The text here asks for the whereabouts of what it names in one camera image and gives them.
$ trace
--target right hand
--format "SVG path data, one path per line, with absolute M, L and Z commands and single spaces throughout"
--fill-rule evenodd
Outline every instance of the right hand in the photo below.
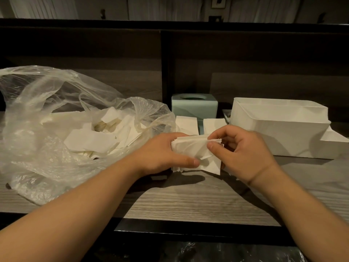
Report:
M 258 176 L 279 168 L 259 133 L 226 125 L 212 132 L 207 139 L 222 139 L 224 147 L 211 141 L 207 148 L 247 185 L 253 186 Z

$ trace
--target left hand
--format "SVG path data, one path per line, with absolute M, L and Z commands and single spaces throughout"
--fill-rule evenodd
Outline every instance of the left hand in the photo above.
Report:
M 138 164 L 142 176 L 156 174 L 170 167 L 196 168 L 200 165 L 198 159 L 171 150 L 171 142 L 184 136 L 188 135 L 180 132 L 161 133 L 127 157 Z

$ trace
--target mint green tissue box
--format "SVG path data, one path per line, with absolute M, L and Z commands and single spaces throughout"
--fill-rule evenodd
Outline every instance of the mint green tissue box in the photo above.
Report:
M 172 96 L 172 112 L 176 116 L 216 118 L 218 101 L 211 94 L 177 94 Z

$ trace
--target white curtain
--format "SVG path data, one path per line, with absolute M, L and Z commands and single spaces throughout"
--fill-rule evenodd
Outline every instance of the white curtain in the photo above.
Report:
M 293 23 L 300 0 L 232 0 L 229 22 Z
M 202 0 L 128 0 L 133 21 L 200 21 Z
M 16 18 L 78 19 L 74 0 L 9 0 Z

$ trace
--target fingernail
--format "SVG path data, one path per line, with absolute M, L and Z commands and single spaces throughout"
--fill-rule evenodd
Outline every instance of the fingernail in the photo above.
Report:
M 198 167 L 200 165 L 200 161 L 198 159 L 194 159 L 194 165 Z
M 210 141 L 207 143 L 207 148 L 211 149 L 213 146 L 213 141 Z

